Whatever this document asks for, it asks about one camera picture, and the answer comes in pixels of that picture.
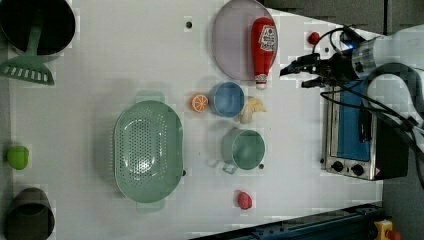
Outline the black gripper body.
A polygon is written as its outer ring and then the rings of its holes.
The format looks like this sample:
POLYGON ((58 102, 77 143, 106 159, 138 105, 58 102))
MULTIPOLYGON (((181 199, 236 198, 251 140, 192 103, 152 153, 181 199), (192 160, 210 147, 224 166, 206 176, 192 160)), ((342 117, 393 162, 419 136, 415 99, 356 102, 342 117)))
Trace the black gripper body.
POLYGON ((329 59, 321 59, 319 63, 319 87, 346 85, 358 79, 353 70, 351 55, 334 54, 329 59))

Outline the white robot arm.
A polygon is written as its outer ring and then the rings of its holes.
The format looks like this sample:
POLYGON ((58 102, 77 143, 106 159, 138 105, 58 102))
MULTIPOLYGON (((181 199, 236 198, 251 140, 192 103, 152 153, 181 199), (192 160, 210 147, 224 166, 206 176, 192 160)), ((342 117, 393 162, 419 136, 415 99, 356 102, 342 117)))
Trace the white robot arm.
POLYGON ((308 72, 317 77, 304 88, 341 86, 352 81, 372 82, 380 75, 396 75, 408 87, 418 114, 423 113, 423 27, 413 26, 390 36, 367 40, 352 28, 339 29, 347 50, 337 50, 329 59, 312 52, 294 60, 280 71, 282 76, 308 72))

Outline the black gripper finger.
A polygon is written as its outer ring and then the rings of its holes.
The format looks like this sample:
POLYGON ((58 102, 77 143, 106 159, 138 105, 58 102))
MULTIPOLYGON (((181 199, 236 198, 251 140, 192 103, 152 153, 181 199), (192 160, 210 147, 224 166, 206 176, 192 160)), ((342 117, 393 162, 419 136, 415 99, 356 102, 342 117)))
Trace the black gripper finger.
POLYGON ((300 72, 307 72, 310 74, 318 71, 320 64, 320 55, 318 53, 308 54, 298 57, 292 61, 288 66, 280 70, 280 75, 285 76, 289 74, 299 74, 300 72))
POLYGON ((315 79, 303 81, 301 83, 302 88, 315 88, 315 87, 322 88, 324 86, 325 86, 325 81, 323 80, 322 77, 317 77, 315 79))

